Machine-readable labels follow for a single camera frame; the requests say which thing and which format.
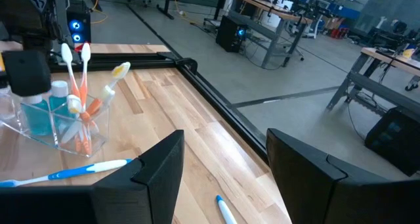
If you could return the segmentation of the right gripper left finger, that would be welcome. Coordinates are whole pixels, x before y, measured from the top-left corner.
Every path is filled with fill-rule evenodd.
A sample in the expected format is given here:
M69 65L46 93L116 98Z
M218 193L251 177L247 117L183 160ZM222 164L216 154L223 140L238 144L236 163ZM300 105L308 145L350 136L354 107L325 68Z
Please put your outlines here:
M183 163L178 129L92 185L0 188L0 224L171 224Z

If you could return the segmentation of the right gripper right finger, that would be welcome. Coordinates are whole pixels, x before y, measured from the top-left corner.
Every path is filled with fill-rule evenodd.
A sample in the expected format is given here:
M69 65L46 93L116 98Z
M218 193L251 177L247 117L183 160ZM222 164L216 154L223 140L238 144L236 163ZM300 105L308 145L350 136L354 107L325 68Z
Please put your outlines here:
M292 224L420 224L420 180L385 179L274 128L266 149Z

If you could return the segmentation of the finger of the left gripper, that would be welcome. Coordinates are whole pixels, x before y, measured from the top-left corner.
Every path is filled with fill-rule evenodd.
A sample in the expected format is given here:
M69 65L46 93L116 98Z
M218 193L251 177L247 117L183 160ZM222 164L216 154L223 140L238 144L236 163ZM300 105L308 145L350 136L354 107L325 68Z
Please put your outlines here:
M21 97L46 93L51 89L51 71L45 55L39 51L3 51L1 88L10 87Z

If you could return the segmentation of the small blue mouthwash bottle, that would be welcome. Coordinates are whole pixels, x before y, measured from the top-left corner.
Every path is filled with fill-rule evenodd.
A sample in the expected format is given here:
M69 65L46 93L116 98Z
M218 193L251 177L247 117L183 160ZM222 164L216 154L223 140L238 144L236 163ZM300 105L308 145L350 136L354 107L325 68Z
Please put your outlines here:
M49 105L42 95L23 97L21 109L32 135L46 136L52 134Z
M68 118L74 118L68 110L67 96L69 95L68 83L62 80L56 80L51 83L51 96L49 104L53 113L55 126L68 122Z

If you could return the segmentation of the clear acrylic organizer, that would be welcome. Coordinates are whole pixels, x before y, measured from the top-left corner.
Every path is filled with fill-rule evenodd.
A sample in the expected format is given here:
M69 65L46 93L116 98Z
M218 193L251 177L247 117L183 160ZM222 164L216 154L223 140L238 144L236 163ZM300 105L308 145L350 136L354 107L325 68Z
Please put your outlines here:
M93 116L93 121L99 128L98 133L91 133L89 131L91 139L91 155L87 155L84 149L81 152L77 152L75 149L76 139L72 138L67 143L62 144L61 139L63 134L69 128L70 124L74 121L74 118L68 118L68 122L55 126L53 120L53 113L49 104L50 93L45 93L42 97L46 100L49 105L49 116L51 120L52 134L46 136L35 136L32 135L28 127L26 117L23 110L21 109L22 97L15 95L9 88L0 89L0 127L7 127L23 137L44 144L51 148L63 150L72 154L78 154L84 157L93 156L98 150L101 149L102 145L108 141L109 135L109 117L110 112L106 109L101 109Z

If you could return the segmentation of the blue and white toothbrush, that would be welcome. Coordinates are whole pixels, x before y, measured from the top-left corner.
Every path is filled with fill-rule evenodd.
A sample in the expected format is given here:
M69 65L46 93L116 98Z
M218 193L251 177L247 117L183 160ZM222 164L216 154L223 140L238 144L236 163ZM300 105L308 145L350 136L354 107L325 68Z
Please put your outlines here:
M216 195L216 201L226 224L238 224L222 196Z
M19 187L22 185L28 185L32 183L40 183L44 181L54 181L54 180L60 180L60 179L68 179L72 177L77 177L81 175L88 175L91 173L100 173L103 171L110 171L112 169L121 168L128 163L130 163L132 159L123 159L123 160L111 160L107 162L99 162L95 164L90 164L83 167L73 168L73 169L65 169L62 171L58 171L55 173L51 173L42 177L37 177L33 179L27 179L27 180L4 180L0 181L0 188L5 187Z

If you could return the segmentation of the black case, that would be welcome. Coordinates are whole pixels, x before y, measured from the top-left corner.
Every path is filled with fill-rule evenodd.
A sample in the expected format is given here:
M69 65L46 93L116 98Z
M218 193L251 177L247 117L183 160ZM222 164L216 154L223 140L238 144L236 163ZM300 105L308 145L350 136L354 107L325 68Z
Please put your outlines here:
M420 171L420 114L389 109L368 132L364 145L411 177Z

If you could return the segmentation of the grey legged wooden desk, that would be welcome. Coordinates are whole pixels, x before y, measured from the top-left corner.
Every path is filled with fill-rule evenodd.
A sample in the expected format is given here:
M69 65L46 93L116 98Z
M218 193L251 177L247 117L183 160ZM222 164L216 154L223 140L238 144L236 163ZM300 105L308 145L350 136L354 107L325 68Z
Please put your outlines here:
M374 103L367 96L359 94L360 90L365 89L396 106L406 108L415 114L420 114L420 102L385 87L381 83L372 80L369 76L360 73L360 70L370 57L374 59L367 69L371 74L380 62L384 62L420 77L420 62L403 56L386 55L375 48L364 47L360 52L360 56L352 65L350 72L326 106L326 109L332 110L342 97L346 97L348 102L355 101L380 116L384 115L387 112L385 107L379 103Z

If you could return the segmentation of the black computer tower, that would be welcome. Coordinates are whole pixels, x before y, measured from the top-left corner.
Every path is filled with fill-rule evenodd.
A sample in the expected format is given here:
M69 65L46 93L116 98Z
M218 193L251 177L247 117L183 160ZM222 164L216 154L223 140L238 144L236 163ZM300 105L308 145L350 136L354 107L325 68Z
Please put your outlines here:
M217 30L216 43L226 52L238 53L246 38L247 25L231 16L223 16Z

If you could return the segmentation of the wooden top desk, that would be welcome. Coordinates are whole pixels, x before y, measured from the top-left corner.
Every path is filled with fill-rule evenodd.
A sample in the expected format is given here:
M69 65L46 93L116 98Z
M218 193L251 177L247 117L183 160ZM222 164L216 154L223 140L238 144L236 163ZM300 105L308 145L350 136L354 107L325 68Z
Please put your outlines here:
M305 28L312 23L310 18L304 17L302 15L293 14L291 11L285 10L275 4L269 3L263 0L234 0L237 3L241 3L243 6L250 4L251 6L257 7L258 9L264 11L269 16L277 16L280 18L279 24L276 26L275 30L271 30L262 24L258 24L256 20L252 17L247 17L241 12L235 11L232 7L228 15L235 20L239 20L247 25L251 30L255 30L257 33L261 34L269 40L269 45L266 47L262 43L259 43L255 39L251 41L262 49L266 51L266 54L262 60L261 67L265 70L268 68L266 65L273 56L283 56L284 60L280 63L280 67L286 67L293 56L293 53L297 50L298 43L301 40L301 36ZM279 43L279 38L282 35L282 32L286 30L285 24L294 22L297 23L301 28L298 33L295 35L292 43Z

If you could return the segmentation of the black aluminium table frame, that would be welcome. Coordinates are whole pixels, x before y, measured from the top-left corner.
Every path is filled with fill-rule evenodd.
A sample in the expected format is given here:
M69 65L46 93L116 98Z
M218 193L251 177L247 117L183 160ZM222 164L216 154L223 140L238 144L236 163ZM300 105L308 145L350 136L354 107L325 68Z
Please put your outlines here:
M234 105L221 95L199 72L192 58L182 58L170 51L156 53L94 53L91 64L94 71L111 70L120 62L131 62L132 69L174 68L222 116L235 132L267 162L266 136L260 132Z

